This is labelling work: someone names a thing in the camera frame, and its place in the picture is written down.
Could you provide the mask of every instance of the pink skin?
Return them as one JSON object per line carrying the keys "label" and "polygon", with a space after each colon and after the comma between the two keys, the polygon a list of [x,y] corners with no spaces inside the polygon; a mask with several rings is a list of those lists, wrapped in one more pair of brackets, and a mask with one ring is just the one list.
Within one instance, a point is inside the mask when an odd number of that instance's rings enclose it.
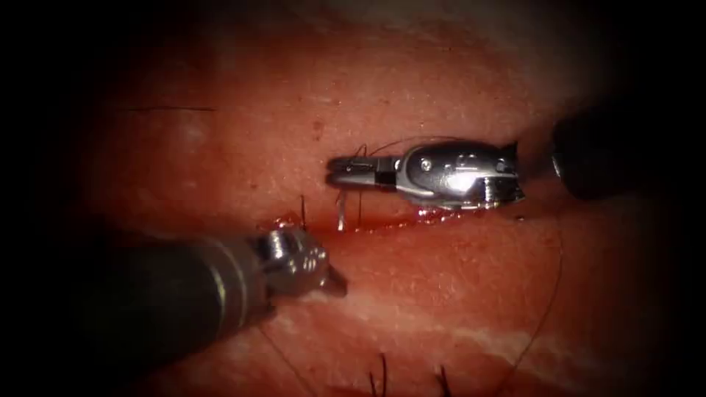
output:
{"label": "pink skin", "polygon": [[[105,97],[98,124],[109,133],[90,150],[87,208],[151,235],[223,234],[298,212],[303,194],[313,233],[350,281],[347,298],[284,303],[141,390],[365,396],[384,352],[389,396],[439,395],[439,365],[455,396],[490,395],[538,328],[560,265],[552,311],[504,391],[604,393],[647,376],[664,313],[640,267],[649,208],[636,198],[525,222],[484,212],[426,225],[398,196],[367,193],[362,226],[376,231],[335,230],[326,159],[407,137],[507,143],[606,85],[605,65],[588,62],[600,59],[593,47],[571,41],[580,20],[571,30],[560,10],[481,4],[401,16],[272,6],[240,26],[221,12],[155,43],[122,77],[127,89]],[[215,111],[115,110],[162,105]],[[380,228],[402,221],[412,226]]]}

